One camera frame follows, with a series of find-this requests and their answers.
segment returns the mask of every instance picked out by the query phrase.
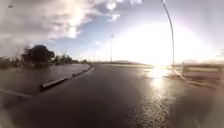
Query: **lamp post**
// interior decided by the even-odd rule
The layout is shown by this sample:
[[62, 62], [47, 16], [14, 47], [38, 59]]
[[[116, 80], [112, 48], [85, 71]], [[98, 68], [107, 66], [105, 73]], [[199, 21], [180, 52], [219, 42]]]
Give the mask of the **lamp post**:
[[111, 63], [113, 61], [113, 38], [114, 38], [114, 35], [111, 36], [111, 41], [110, 41], [110, 62]]
[[169, 11], [168, 11], [168, 9], [167, 9], [167, 7], [166, 7], [166, 4], [164, 3], [164, 1], [163, 0], [160, 0], [160, 2], [161, 2], [161, 4], [163, 5], [163, 8], [164, 8], [164, 10], [165, 10], [165, 12], [166, 12], [166, 15], [167, 15], [167, 17], [168, 17], [168, 20], [169, 20], [169, 23], [170, 23], [170, 30], [171, 30], [171, 38], [172, 38], [172, 50], [173, 50], [173, 54], [172, 54], [172, 57], [173, 57], [173, 62], [172, 62], [172, 68], [173, 68], [173, 70], [174, 70], [174, 60], [175, 60], [175, 56], [174, 56], [174, 52], [175, 52], [175, 47], [174, 47], [174, 31], [173, 31], [173, 24], [172, 24], [172, 20], [171, 20], [171, 17], [170, 17], [170, 13], [169, 13]]

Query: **sun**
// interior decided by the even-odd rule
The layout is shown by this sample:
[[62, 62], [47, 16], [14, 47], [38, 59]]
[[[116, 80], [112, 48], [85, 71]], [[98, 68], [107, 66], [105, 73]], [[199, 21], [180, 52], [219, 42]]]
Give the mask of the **sun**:
[[172, 45], [166, 29], [159, 24], [133, 27], [115, 40], [114, 53], [145, 64], [169, 64]]
[[[175, 27], [175, 62], [206, 58], [211, 53], [202, 41], [183, 26]], [[145, 64], [172, 64], [170, 27], [166, 23], [150, 23], [132, 27], [114, 39], [113, 56]]]

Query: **asphalt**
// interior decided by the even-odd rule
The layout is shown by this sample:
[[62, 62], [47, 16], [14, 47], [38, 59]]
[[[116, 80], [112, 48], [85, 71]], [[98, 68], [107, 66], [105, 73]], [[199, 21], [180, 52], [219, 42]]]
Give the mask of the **asphalt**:
[[0, 127], [221, 128], [222, 96], [221, 87], [153, 79], [145, 68], [96, 65], [49, 91], [18, 98], [10, 107], [2, 102]]

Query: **road marking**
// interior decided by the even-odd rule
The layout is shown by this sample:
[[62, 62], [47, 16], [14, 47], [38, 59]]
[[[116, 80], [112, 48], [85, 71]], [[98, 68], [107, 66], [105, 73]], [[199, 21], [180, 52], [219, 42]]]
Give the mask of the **road marking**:
[[201, 128], [200, 124], [198, 123], [198, 120], [195, 117], [193, 117], [193, 120], [194, 120], [196, 127]]
[[22, 93], [19, 93], [19, 92], [14, 92], [14, 91], [5, 90], [5, 89], [0, 89], [0, 92], [10, 94], [10, 95], [20, 96], [20, 97], [24, 97], [24, 98], [32, 97], [31, 95], [22, 94]]

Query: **sky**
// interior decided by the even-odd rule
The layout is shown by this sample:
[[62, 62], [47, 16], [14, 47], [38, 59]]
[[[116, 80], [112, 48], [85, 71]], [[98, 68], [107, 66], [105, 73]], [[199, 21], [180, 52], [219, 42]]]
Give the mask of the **sky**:
[[[44, 44], [74, 59], [172, 61], [160, 0], [0, 0], [0, 56]], [[223, 0], [164, 0], [175, 61], [205, 60], [224, 49]]]

